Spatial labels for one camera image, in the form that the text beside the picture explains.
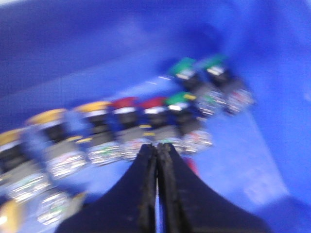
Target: green button cap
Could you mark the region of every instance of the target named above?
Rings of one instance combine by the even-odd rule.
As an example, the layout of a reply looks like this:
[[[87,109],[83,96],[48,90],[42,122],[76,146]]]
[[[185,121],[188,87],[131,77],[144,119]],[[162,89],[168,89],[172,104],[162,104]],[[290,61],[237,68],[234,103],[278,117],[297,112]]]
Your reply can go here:
[[[225,60],[225,56],[222,54],[216,54],[211,58],[208,58],[204,61],[202,61],[202,68],[203,69],[209,69],[213,66],[221,65]]]
[[[194,59],[185,57],[170,69],[169,74],[176,75],[184,69],[189,69],[194,63]]]
[[[181,103],[181,102],[188,102],[190,100],[194,100],[195,96],[189,92],[178,92],[177,94],[167,98],[165,100],[166,105]]]

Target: blue container wall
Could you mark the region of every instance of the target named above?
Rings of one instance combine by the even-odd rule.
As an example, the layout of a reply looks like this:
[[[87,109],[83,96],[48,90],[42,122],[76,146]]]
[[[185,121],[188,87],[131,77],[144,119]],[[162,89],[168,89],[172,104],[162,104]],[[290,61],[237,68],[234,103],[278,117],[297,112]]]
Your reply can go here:
[[[291,200],[292,210],[281,201],[262,211],[299,209],[306,216],[297,206],[311,204],[310,22],[311,7],[302,0],[2,4],[0,130],[52,108],[172,93],[179,87],[157,75],[181,57],[221,52],[254,91],[251,114],[298,199]]]

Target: red object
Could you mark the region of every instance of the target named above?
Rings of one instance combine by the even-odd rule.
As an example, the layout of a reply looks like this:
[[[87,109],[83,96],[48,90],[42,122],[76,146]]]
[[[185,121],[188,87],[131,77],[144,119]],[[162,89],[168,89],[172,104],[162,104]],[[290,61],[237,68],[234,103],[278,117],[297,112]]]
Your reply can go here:
[[[126,97],[123,99],[116,100],[112,102],[112,106],[116,109],[118,108],[125,108],[125,107],[134,107],[135,106],[136,97]]]
[[[150,99],[150,100],[147,100],[147,101],[141,103],[140,105],[144,109],[163,106],[164,105],[163,102],[165,99],[166,99],[166,97],[155,97],[153,99]]]
[[[198,167],[195,164],[195,161],[191,158],[183,158],[184,162],[188,165],[188,167],[197,175],[197,177],[199,176],[199,170]]]

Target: blue plastic bin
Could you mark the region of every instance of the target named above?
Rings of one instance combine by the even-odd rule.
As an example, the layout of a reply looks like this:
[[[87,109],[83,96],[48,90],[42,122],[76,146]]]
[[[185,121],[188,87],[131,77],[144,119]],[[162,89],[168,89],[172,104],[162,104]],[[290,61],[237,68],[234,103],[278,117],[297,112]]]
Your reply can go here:
[[[310,22],[303,0],[0,0],[0,132],[53,108],[174,93],[159,75],[220,52],[257,104],[206,122],[200,177],[276,233],[311,232]],[[99,168],[94,198],[128,166]]]

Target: blue surface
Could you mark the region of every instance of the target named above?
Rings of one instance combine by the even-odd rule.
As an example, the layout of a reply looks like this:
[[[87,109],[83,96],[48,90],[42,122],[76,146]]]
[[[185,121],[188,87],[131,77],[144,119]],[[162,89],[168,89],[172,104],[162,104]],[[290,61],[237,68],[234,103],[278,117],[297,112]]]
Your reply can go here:
[[[302,0],[2,3],[0,131],[52,108],[174,93],[156,77],[181,57],[221,52],[257,105],[207,122],[215,146],[194,158],[201,178],[277,233],[310,232],[310,22]],[[128,166],[86,169],[107,181],[91,179],[91,192]]]

